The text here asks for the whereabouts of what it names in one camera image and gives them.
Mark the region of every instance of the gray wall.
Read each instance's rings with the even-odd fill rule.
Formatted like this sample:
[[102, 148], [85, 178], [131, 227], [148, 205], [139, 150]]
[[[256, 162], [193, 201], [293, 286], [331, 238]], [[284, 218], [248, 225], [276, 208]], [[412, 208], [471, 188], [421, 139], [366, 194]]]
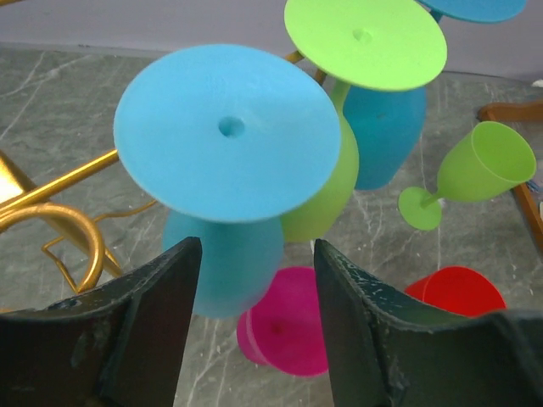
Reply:
[[[0, 8], [0, 42], [154, 52], [206, 42], [235, 42], [285, 54], [293, 47], [283, 26], [284, 3], [26, 0]], [[529, 0], [521, 15], [499, 25], [444, 18], [441, 24], [449, 43], [447, 70], [528, 81], [543, 79], [542, 17], [543, 0]]]

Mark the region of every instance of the gray tabletop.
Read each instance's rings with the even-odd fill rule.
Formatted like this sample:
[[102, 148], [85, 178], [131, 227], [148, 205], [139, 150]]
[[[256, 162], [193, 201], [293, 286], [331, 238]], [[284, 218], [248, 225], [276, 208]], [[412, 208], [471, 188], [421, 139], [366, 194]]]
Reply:
[[[0, 49], [0, 148], [41, 184], [113, 148], [115, 106], [149, 59]], [[447, 202], [443, 222], [413, 230], [396, 200], [405, 187], [435, 189], [447, 151], [492, 101], [543, 98], [543, 90], [491, 78], [443, 74], [428, 86], [428, 119], [420, 143], [394, 180], [376, 192], [355, 192], [325, 236], [358, 265], [403, 289], [446, 265], [466, 265], [489, 277], [511, 308], [543, 308], [543, 267], [511, 193], [482, 203]], [[518, 129], [536, 145], [543, 125]], [[536, 154], [543, 153], [540, 147]], [[120, 164], [54, 199], [90, 215], [135, 208], [149, 200]], [[105, 220], [102, 231], [125, 270], [160, 252], [166, 209]], [[0, 235], [0, 308], [42, 307], [72, 295], [40, 252], [54, 232], [39, 221]], [[80, 275], [86, 259], [68, 243], [54, 252]], [[288, 245], [283, 265], [311, 265], [309, 243]], [[102, 282], [108, 279], [103, 275]], [[329, 406], [327, 376], [299, 379], [248, 362], [238, 350], [236, 320], [193, 317], [176, 406]]]

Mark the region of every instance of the green goblet base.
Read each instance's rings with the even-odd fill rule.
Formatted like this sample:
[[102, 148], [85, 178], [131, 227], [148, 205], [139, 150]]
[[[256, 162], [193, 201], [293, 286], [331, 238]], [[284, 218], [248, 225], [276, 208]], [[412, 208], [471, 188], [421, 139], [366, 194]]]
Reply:
[[426, 206], [422, 203], [431, 199], [432, 194], [423, 188], [404, 189], [398, 199], [398, 208], [404, 220], [415, 229], [431, 231], [441, 222], [441, 205], [434, 201]]

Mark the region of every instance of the gold wire rack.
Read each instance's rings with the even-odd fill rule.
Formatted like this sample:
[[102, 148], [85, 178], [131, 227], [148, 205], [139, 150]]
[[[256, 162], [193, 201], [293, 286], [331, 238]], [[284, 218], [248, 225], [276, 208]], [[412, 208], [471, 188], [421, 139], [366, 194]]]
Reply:
[[[0, 6], [15, 1], [19, 0], [0, 0]], [[292, 64], [297, 64], [304, 57], [296, 51], [285, 56], [284, 59]], [[322, 85], [326, 74], [317, 70], [314, 79]], [[151, 200], [133, 210], [103, 214], [91, 219], [79, 209], [53, 203], [49, 199], [118, 161], [119, 155], [114, 149], [47, 184], [37, 186], [0, 150], [0, 233], [23, 220], [35, 217], [43, 218], [60, 236], [45, 243], [42, 246], [42, 251], [57, 265], [64, 279], [76, 294], [94, 288], [102, 270], [108, 271], [113, 277], [122, 276], [119, 262], [105, 246], [102, 234], [98, 229], [98, 222], [108, 218], [123, 218], [139, 214], [155, 205], [156, 201]], [[49, 250], [53, 245], [65, 239], [72, 242], [89, 257], [87, 270], [81, 281], [77, 283], [62, 260]]]

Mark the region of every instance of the goblet stem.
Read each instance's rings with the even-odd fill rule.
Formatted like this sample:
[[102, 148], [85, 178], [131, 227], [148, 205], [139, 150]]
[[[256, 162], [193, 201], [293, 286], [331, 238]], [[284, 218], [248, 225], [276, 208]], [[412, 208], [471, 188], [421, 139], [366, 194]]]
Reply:
[[336, 85], [333, 87], [331, 99], [338, 114], [343, 115], [343, 106], [347, 99], [347, 95], [349, 94], [349, 89], [349, 83], [336, 79]]
[[443, 17], [443, 14], [440, 13], [439, 11], [435, 11], [435, 10], [430, 10], [430, 15], [432, 17], [434, 17], [434, 20], [436, 23], [439, 23], [439, 21], [441, 20], [441, 17]]
[[421, 208], [425, 209], [427, 208], [428, 206], [430, 206], [431, 204], [433, 204], [434, 202], [437, 202], [437, 200], [441, 198], [441, 196], [437, 193], [435, 193], [434, 195], [426, 198], [426, 199], [423, 199], [423, 201], [421, 202]]

